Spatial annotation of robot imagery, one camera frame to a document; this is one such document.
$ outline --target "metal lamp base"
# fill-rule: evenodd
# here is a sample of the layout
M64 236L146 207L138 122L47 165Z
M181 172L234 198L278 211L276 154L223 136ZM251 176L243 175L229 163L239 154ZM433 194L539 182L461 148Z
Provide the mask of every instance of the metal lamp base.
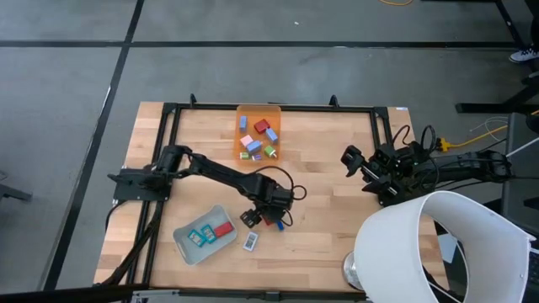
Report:
M360 279L355 272L354 252L350 252L346 255L343 261L343 276L348 285L357 290L363 290L361 287Z

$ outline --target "blue block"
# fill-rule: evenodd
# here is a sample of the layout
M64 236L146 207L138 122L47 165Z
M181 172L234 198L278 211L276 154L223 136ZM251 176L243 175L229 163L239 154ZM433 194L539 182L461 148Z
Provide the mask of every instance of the blue block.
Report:
M254 154L255 152L258 152L262 149L262 142L256 140L247 145L247 152L249 155Z
M239 131L240 132L247 131L247 116L239 117Z
M266 130L266 136L271 141L271 144L275 145L277 144L277 134L272 129Z

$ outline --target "red block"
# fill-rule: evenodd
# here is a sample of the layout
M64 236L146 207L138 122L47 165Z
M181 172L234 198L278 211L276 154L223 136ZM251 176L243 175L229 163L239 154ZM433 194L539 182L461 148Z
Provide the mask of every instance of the red block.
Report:
M256 124L254 124L254 129L259 133L263 134L267 129L269 129L270 123L266 119L262 119Z
M234 227L232 226L232 224L230 222L227 222L227 223L213 229L213 231L216 233L216 237L223 237L227 233L229 233L230 231L233 231L233 230L234 230Z

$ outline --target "gray floor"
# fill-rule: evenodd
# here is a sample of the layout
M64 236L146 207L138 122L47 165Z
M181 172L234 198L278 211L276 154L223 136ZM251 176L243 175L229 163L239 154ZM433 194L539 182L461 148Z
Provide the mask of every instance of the gray floor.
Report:
M134 0L0 0L0 40L123 40ZM530 14L508 3L526 36ZM509 41L489 3L376 0L146 0L135 40ZM0 49L0 170L32 202L0 205L0 293L38 287L101 110L119 49ZM91 285L114 185L141 101L408 107L415 135L432 124L464 141L488 118L458 102L501 102L528 73L500 50L298 48L131 49L59 287ZM494 142L486 139L468 147ZM487 184L462 190L499 196Z

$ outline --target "green block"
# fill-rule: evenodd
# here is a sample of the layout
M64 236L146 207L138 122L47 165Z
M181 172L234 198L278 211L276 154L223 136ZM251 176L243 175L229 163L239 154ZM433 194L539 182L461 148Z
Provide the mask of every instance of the green block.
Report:
M268 157L277 157L277 151L271 147L271 146L267 146L265 149L264 149L264 153L266 154L266 156Z

